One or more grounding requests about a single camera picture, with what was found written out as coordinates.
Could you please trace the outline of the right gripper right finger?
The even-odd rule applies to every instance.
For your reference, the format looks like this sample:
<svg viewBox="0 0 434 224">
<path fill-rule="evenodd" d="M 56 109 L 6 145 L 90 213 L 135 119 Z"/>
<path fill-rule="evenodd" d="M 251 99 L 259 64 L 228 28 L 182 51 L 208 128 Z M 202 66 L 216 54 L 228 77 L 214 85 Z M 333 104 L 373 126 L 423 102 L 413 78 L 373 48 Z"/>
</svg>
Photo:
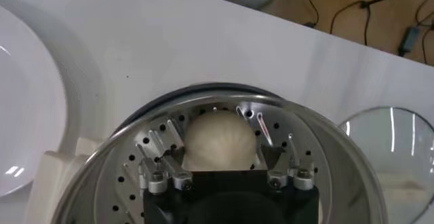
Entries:
<svg viewBox="0 0 434 224">
<path fill-rule="evenodd" d="M 315 186 L 314 163 L 310 156 L 301 156 L 297 148 L 261 145 L 262 159 L 267 165 L 267 181 L 274 190 L 292 185 L 298 190 L 311 190 Z"/>
</svg>

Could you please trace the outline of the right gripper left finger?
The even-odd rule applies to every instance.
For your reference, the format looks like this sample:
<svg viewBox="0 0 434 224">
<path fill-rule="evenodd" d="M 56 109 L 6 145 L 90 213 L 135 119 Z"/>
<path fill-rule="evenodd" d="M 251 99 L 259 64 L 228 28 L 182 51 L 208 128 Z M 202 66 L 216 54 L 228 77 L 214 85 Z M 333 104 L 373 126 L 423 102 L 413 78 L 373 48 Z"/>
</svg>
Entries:
<svg viewBox="0 0 434 224">
<path fill-rule="evenodd" d="M 142 145 L 138 145 L 137 150 L 142 155 L 138 165 L 141 193 L 165 193 L 170 187 L 178 191 L 193 188 L 193 173 L 182 168 L 184 148 L 170 149 L 153 159 Z"/>
</svg>

